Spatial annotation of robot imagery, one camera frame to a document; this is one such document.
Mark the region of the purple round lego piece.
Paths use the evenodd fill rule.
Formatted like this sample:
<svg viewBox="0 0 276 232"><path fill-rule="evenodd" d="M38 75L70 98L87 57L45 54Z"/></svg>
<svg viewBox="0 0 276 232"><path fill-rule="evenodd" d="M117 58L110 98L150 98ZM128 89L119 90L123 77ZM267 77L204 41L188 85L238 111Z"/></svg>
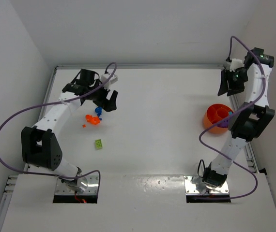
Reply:
<svg viewBox="0 0 276 232"><path fill-rule="evenodd" d="M227 128L228 125L229 125L229 120L225 120L225 121L219 123L218 127L220 127L220 128Z"/></svg>

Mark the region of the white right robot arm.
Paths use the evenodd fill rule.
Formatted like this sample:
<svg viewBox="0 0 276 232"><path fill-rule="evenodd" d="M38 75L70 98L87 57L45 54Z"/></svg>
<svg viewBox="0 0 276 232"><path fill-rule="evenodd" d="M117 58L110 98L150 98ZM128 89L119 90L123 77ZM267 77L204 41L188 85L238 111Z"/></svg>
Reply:
<svg viewBox="0 0 276 232"><path fill-rule="evenodd" d="M275 115L269 107L267 92L274 57L253 48L244 60L227 59L228 67L221 72L218 95L228 96L246 92L245 102L228 119L230 136L220 154L204 169L202 181L206 187L221 187L229 169L240 151L254 138L261 135Z"/></svg>

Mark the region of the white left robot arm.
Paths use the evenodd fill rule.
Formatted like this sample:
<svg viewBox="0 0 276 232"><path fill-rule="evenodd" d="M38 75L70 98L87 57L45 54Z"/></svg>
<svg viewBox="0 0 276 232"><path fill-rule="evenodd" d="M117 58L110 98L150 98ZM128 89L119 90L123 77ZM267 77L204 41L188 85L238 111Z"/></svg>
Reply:
<svg viewBox="0 0 276 232"><path fill-rule="evenodd" d="M58 135L71 115L83 105L92 101L106 112L117 109L117 91L110 98L110 86L118 80L117 75L105 72L96 78L97 72L82 69L61 91L60 104L51 109L32 127L21 132L22 158L27 164L51 171L72 189L82 186L82 170L69 163L62 154Z"/></svg>

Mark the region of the orange lego piece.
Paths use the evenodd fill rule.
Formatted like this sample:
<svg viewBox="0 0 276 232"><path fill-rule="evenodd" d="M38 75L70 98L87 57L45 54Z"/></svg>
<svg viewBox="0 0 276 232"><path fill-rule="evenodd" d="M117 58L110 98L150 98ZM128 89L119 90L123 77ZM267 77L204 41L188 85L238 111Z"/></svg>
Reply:
<svg viewBox="0 0 276 232"><path fill-rule="evenodd" d="M85 115L85 119L88 123L93 125L97 125L101 122L98 116Z"/></svg>

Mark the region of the green lego brick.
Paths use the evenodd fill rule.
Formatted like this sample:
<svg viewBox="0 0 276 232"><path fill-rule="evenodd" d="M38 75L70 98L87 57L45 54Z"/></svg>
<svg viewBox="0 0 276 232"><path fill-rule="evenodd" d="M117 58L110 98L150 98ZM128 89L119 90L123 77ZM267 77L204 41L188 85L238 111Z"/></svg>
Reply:
<svg viewBox="0 0 276 232"><path fill-rule="evenodd" d="M103 148L103 144L102 144L101 139L95 140L94 145L95 145L95 149L96 149L96 150L99 150L99 149L102 149L102 148Z"/></svg>

